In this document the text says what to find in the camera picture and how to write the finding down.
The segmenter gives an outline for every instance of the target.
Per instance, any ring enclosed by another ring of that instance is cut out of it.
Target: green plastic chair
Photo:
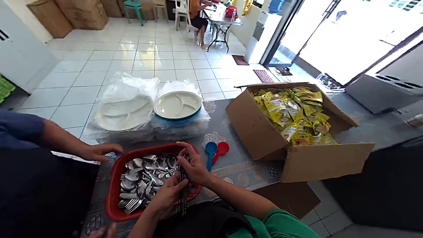
[[[147,18],[146,18],[146,15],[144,14],[144,10],[142,9],[141,3],[139,2],[139,0],[127,0],[124,2],[124,6],[125,6],[125,13],[126,13],[126,18],[128,19],[128,22],[131,23],[129,21],[128,8],[132,8],[132,9],[135,9],[138,20],[140,21],[141,26],[143,26],[143,19],[141,18],[140,11],[143,14],[144,19],[147,19]]]

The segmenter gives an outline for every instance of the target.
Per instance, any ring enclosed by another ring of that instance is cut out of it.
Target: white cabinet
[[[57,64],[57,59],[3,0],[0,30],[0,74],[31,93]]]

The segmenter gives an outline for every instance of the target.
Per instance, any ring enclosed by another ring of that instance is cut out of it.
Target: hand
[[[78,156],[88,161],[108,162],[109,158],[103,155],[110,152],[122,154],[124,152],[124,149],[119,144],[87,145],[86,147],[81,149]]]
[[[188,174],[188,178],[190,181],[194,183],[200,184],[202,186],[206,186],[209,182],[211,176],[213,176],[207,168],[204,166],[201,156],[195,152],[192,145],[185,143],[185,142],[177,142],[177,145],[181,147],[185,147],[178,156],[178,164],[180,164]],[[188,152],[188,155],[191,158],[191,161],[188,162],[183,155],[185,152]]]
[[[106,235],[104,236],[105,238],[115,238],[116,237],[116,233],[118,230],[118,223],[117,222],[113,222],[106,230],[105,227],[102,227],[98,230],[95,230],[93,232],[90,233],[90,235],[88,236],[88,238],[101,238],[103,237],[103,233],[106,232]]]
[[[179,191],[188,185],[188,179],[180,180],[180,173],[168,178],[153,197],[144,212],[151,212],[158,220],[168,217],[175,202],[179,199]]]

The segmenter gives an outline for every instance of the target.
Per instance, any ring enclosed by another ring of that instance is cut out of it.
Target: chair
[[[158,8],[163,10],[163,15],[166,17],[166,20],[169,22],[168,9],[166,7],[166,0],[154,0],[155,8],[153,9],[154,19],[157,22]]]
[[[189,4],[184,4],[185,0],[180,1],[180,5],[178,6],[178,0],[175,0],[175,27],[176,31],[178,31],[178,25],[180,21],[180,16],[184,15],[186,18],[190,18],[188,14]]]
[[[190,3],[189,0],[181,0],[181,1],[183,1],[183,3],[181,3],[181,5],[183,5],[185,7],[185,9],[188,9],[187,8],[187,4]],[[198,31],[198,28],[196,28],[195,26],[191,25],[191,18],[190,18],[189,15],[187,15],[187,32],[189,33],[191,30],[194,30],[195,42],[196,43],[199,43],[198,38],[197,38],[198,35],[195,33],[196,31]]]
[[[144,13],[144,10],[141,7],[141,3],[138,0],[127,0],[124,2],[124,7],[125,7],[125,13],[126,13],[126,18],[128,19],[128,22],[131,23],[129,21],[128,8],[132,8],[132,9],[135,9],[135,12],[137,13],[137,18],[140,21],[141,26],[143,26],[143,19],[141,18],[140,11],[143,14],[144,19],[147,20],[147,18],[146,18],[146,14]]]

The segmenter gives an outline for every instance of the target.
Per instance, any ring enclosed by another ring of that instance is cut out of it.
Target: blue sleeve
[[[43,119],[0,109],[0,133],[23,141],[36,142],[44,133]]]

